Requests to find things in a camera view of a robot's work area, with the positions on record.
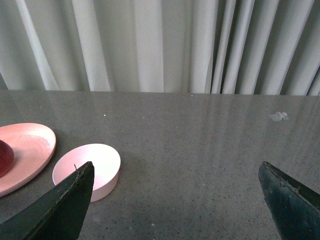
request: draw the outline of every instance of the table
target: table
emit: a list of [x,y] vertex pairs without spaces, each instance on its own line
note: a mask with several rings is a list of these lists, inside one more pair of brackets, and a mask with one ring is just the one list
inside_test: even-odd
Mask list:
[[111,194],[89,205],[80,240],[280,239],[262,161],[320,193],[318,97],[0,90],[0,126],[16,123],[50,127],[56,150],[0,198],[0,223],[54,187],[65,153],[91,143],[115,148],[121,168]]

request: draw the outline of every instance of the red fruit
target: red fruit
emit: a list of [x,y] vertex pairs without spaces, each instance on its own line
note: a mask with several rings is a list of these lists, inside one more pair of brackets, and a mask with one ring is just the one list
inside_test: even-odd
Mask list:
[[12,148],[0,140],[0,178],[14,166],[15,154]]

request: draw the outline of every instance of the round pink container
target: round pink container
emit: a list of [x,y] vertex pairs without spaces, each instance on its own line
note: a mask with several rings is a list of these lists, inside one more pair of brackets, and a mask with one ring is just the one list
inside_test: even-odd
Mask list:
[[94,166],[91,202],[95,202],[107,196],[118,181],[121,160],[113,147],[94,143],[69,151],[56,163],[52,180],[57,185],[88,161]]

